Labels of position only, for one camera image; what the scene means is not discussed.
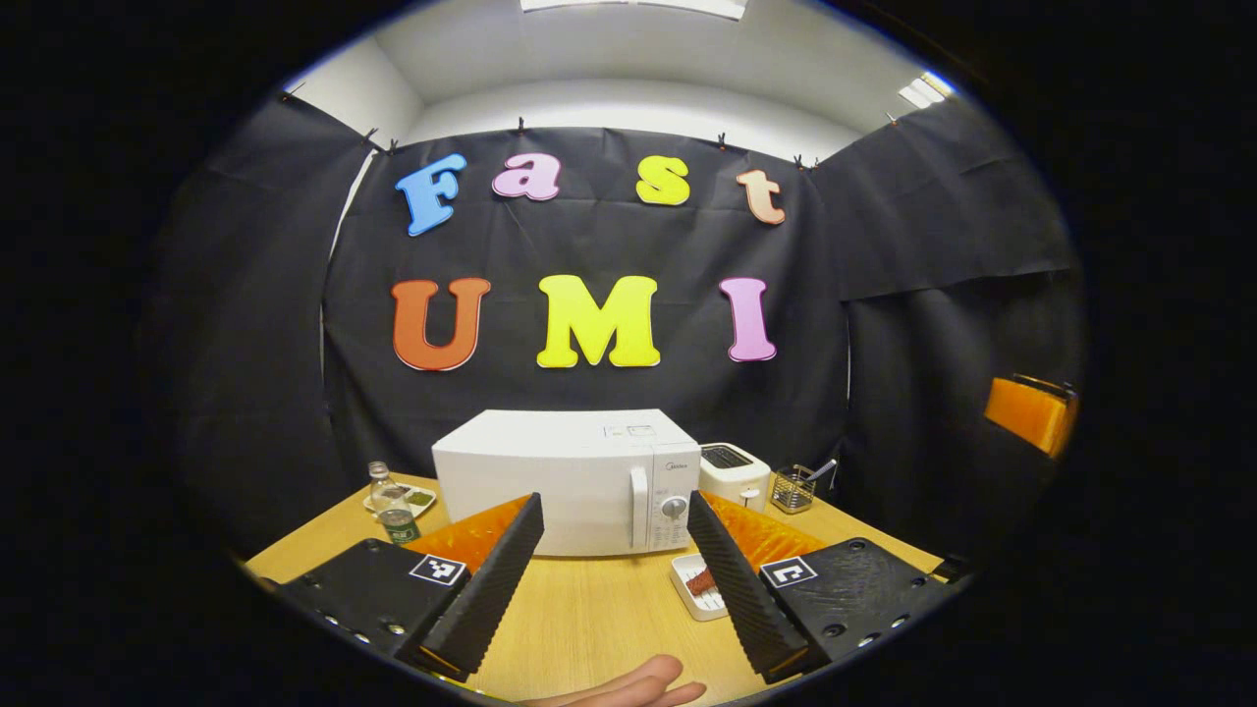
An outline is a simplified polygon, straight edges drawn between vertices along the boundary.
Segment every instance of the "microwave door handle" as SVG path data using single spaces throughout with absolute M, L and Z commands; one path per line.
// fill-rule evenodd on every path
M 628 481 L 632 487 L 632 535 L 628 538 L 628 547 L 636 550 L 646 546 L 646 526 L 649 525 L 646 469 L 641 467 L 628 469 Z

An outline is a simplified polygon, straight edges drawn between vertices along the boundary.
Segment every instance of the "wooden table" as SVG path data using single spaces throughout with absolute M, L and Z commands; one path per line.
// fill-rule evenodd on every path
M 449 525 L 435 479 L 395 476 L 437 493 L 436 503 L 417 520 L 420 532 Z M 245 566 L 283 584 L 366 537 L 387 540 L 362 506 L 366 494 L 363 487 Z M 769 503 L 766 513 L 831 543 L 867 537 L 923 572 L 941 561 L 821 501 L 794 516 Z M 688 550 L 651 555 L 534 557 L 468 686 L 508 701 L 549 697 L 601 684 L 656 653 L 667 653 L 685 665 L 674 687 L 690 681 L 708 686 L 691 703 L 695 707 L 766 689 L 742 652 L 732 620 L 694 620 L 669 580 L 672 559 L 694 552 L 691 541 Z

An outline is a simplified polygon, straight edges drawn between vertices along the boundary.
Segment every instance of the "hand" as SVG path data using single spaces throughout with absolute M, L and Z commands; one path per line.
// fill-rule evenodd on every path
M 681 662 L 671 655 L 655 655 L 631 673 L 598 687 L 520 702 L 525 707 L 675 707 L 693 702 L 706 692 L 700 682 L 667 689 L 681 676 Z

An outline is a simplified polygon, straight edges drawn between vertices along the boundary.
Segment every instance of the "wire utensil holder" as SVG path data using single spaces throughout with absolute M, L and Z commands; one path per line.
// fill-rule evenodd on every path
M 816 481 L 804 481 L 812 469 L 793 464 L 773 472 L 772 501 L 783 513 L 802 513 L 816 497 Z

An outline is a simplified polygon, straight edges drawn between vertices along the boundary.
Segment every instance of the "microwave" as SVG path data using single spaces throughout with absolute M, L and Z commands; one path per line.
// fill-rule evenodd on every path
M 432 445 L 450 522 L 537 492 L 561 557 L 688 547 L 700 459 L 660 410 L 485 410 Z

